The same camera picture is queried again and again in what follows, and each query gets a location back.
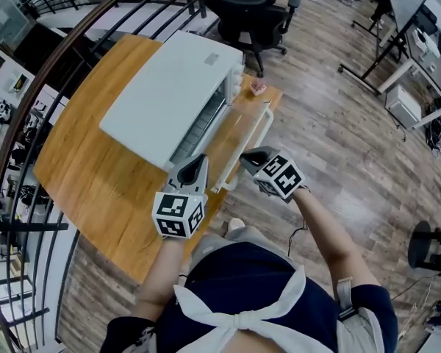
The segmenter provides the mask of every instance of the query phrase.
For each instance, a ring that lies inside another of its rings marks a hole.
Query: wooden floor
[[[308,176],[311,191],[343,223],[373,273],[394,296],[432,274],[410,269],[406,250],[418,221],[441,227],[441,154],[431,153],[422,129],[407,132],[403,142],[404,133],[395,128],[384,100],[337,73],[341,61],[358,71],[372,64],[375,40],[350,23],[356,19],[368,24],[374,7],[370,0],[350,7],[338,0],[302,0],[284,39],[287,55],[275,50],[262,54],[265,81],[284,91],[264,144],[291,153]],[[396,66],[392,59],[385,60],[369,81],[378,85]],[[411,77],[404,81],[413,94],[428,98],[427,90]],[[231,217],[258,227],[285,249],[291,233],[302,225],[296,206],[263,196],[247,179],[228,195],[212,231],[220,232]],[[309,232],[294,237],[291,256],[331,293],[329,273]],[[426,307],[415,312],[412,306],[424,303],[430,283]],[[59,325],[59,337],[69,351],[97,352],[106,323],[130,311],[136,290],[137,284],[81,237]],[[415,316],[406,325],[412,328],[398,352],[415,352],[425,336],[422,323],[438,299],[439,277],[422,280],[393,302],[400,328]]]

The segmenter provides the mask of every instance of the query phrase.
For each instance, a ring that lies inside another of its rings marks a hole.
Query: black office chair
[[[263,77],[263,61],[259,53],[266,49],[280,49],[294,12],[301,0],[289,0],[289,11],[274,5],[276,0],[204,0],[205,5],[220,18],[220,36],[232,47],[253,51],[259,65],[258,77]],[[251,43],[240,41],[240,33],[247,32]]]

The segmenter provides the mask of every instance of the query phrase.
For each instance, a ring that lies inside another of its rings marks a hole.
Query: black stool
[[[410,267],[441,272],[441,254],[433,254],[429,262],[425,261],[431,240],[437,240],[441,244],[441,229],[436,228],[432,232],[427,221],[420,221],[410,238],[408,251]]]

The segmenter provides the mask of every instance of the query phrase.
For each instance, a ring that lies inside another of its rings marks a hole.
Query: wooden table
[[[98,127],[116,97],[162,43],[126,35],[104,56],[80,85],[49,135],[34,167],[35,176],[80,232],[104,255],[137,281],[143,281],[161,245],[151,219],[154,194],[167,174],[132,153]],[[234,105],[250,106],[271,100],[279,104],[282,92],[269,87],[254,97],[252,77],[244,75]],[[222,169],[214,159],[228,157],[239,142],[246,117],[229,113],[205,151],[209,183]],[[255,132],[247,147],[252,147]],[[187,243],[187,255],[216,214],[227,191],[207,191],[207,214],[200,232]]]

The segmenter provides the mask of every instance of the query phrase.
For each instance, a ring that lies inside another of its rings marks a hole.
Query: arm
[[[183,263],[183,239],[165,239],[144,280],[133,316],[156,321],[173,297]]]
[[[357,246],[337,219],[308,190],[297,189],[293,198],[329,267],[334,289],[338,280],[347,277],[353,277],[352,287],[379,285]]]

